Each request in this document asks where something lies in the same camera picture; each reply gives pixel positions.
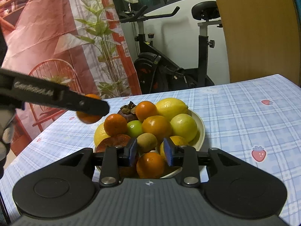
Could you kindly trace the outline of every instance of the table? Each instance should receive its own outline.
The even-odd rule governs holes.
[[[130,100],[157,101],[175,97],[198,113],[206,127],[202,150],[217,147],[281,179],[288,190],[281,217],[290,225],[301,223],[301,89],[280,75],[206,88],[131,96],[107,100],[110,113]],[[11,195],[14,184],[84,147],[94,147],[97,126],[81,123],[68,111],[35,138],[8,166],[0,191],[12,221],[19,213]],[[253,147],[262,146],[266,157],[255,161]],[[96,170],[93,180],[97,181]],[[203,169],[201,180],[208,176]]]

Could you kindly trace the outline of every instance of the bowl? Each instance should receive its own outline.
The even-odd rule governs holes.
[[[195,138],[191,142],[189,142],[189,145],[193,146],[197,151],[200,151],[200,149],[201,149],[201,147],[204,143],[204,140],[205,140],[205,125],[204,125],[204,122],[197,113],[193,112],[190,109],[188,109],[187,114],[190,115],[195,120],[195,122],[197,123],[197,127],[198,127],[198,133],[195,136]],[[101,172],[101,167],[100,166],[96,166],[96,168]],[[173,177],[176,174],[178,174],[181,170],[182,170],[182,167],[169,167],[166,164],[163,176],[161,178]]]

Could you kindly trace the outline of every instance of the black saddle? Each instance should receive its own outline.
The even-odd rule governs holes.
[[[192,17],[196,20],[210,20],[220,17],[216,1],[200,2],[191,9]]]

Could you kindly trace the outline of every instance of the printed fabric backdrop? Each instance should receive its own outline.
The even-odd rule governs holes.
[[[8,51],[2,67],[104,98],[141,94],[112,0],[0,0]],[[65,110],[17,110],[18,155]]]

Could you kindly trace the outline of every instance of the strawberry print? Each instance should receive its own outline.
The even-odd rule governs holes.
[[[266,151],[261,146],[255,146],[251,154],[254,160],[257,162],[262,162],[266,157]]]
[[[272,105],[273,104],[273,102],[272,101],[270,101],[270,100],[262,100],[261,101],[264,105]]]

